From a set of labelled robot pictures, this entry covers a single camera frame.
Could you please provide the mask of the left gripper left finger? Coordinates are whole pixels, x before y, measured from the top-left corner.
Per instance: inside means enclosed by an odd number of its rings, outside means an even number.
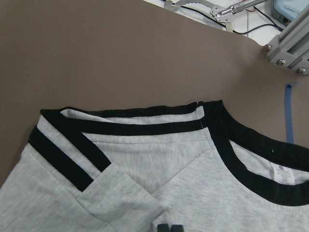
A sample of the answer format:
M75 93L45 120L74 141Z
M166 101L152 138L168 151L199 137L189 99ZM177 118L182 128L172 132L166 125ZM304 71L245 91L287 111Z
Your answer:
M169 225L168 224L157 225L157 232L169 232Z

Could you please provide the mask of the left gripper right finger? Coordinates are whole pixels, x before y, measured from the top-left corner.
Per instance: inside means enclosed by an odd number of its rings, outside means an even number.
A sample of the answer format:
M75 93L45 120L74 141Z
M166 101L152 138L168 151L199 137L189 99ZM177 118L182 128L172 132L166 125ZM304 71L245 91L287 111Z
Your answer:
M183 232L183 225L173 224L171 226L171 232Z

